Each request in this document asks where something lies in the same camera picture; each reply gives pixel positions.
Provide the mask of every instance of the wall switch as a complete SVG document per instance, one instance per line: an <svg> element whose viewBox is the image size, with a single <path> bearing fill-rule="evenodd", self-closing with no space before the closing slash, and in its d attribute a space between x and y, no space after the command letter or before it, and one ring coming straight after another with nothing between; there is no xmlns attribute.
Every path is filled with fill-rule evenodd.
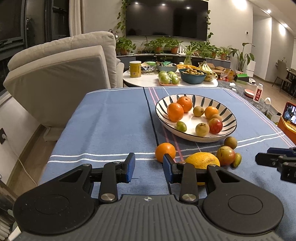
<svg viewBox="0 0 296 241"><path fill-rule="evenodd" d="M6 139L2 138L2 134L6 135L3 128L0 129L0 143L1 143L1 145L6 140Z"/></svg>

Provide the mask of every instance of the yellow basket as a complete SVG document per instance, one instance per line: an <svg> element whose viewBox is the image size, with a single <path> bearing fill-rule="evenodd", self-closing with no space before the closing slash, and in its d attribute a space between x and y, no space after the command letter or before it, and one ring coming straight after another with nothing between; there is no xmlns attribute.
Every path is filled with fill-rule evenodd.
<svg viewBox="0 0 296 241"><path fill-rule="evenodd" d="M188 64L177 64L178 69L185 69L186 66L190 66L192 69L198 69L198 67L193 66L193 65L188 65Z"/></svg>

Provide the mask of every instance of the tablecloth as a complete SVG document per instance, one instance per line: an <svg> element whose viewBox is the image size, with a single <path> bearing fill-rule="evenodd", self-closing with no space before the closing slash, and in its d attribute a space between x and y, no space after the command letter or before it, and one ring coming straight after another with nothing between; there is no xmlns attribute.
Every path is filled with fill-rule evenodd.
<svg viewBox="0 0 296 241"><path fill-rule="evenodd" d="M86 94L58 140L46 165L40 183L71 170L83 163L93 168L105 163L124 161L129 152L136 154L136 167L129 184L118 184L118 194L169 194L162 164L154 150L158 144L170 142L176 147L176 161L203 151L215 153L222 144L195 143L179 138L166 130L158 120L155 105L171 94L196 94L212 98L227 106L237 119L232 134L238 140L236 152L243 160L234 174L275 194L283 203L285 214L277 233L284 240L296 240L296 185L280 180L275 168L258 166L255 155L269 147L294 146L285 134L259 110L232 90L198 87L148 87L98 90ZM178 194L180 185L170 185ZM97 197L99 183L92 193ZM200 188L200 197L205 197Z"/></svg>

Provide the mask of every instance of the baseboard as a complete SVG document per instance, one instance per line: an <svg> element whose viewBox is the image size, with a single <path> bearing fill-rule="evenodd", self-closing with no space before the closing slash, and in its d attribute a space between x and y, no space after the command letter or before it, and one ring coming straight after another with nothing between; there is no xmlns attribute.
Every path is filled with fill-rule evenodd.
<svg viewBox="0 0 296 241"><path fill-rule="evenodd" d="M34 144L36 143L37 139L39 136L42 134L43 130L45 127L43 125L39 125L31 138L29 139L28 143L26 144L25 148L23 149L22 153L19 156L20 161L23 163L23 165L26 163L26 160L30 154L30 151L32 150ZM18 176L22 170L22 165L20 164L19 161L16 162L15 166L13 167L11 174L7 180L6 186L11 188L11 180L16 179L14 178L15 176Z"/></svg>
<svg viewBox="0 0 296 241"><path fill-rule="evenodd" d="M255 75L255 74L254 74L254 76L255 76L257 79L260 79L261 81L263 81L263 82L265 82L265 83L270 83L270 84L273 84L273 83L274 83L274 82L270 82L270 81L267 81L267 80L265 80L265 79L262 79L262 78L260 78L259 76Z"/></svg>

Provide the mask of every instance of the red label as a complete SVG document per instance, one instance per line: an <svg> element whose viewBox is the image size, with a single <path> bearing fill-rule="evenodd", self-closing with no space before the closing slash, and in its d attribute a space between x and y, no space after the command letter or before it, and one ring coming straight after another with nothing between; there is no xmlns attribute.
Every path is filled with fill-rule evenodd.
<svg viewBox="0 0 296 241"><path fill-rule="evenodd" d="M262 90L257 89L257 93L256 93L256 96L254 98L255 101L259 101L260 100L261 92L262 92Z"/></svg>

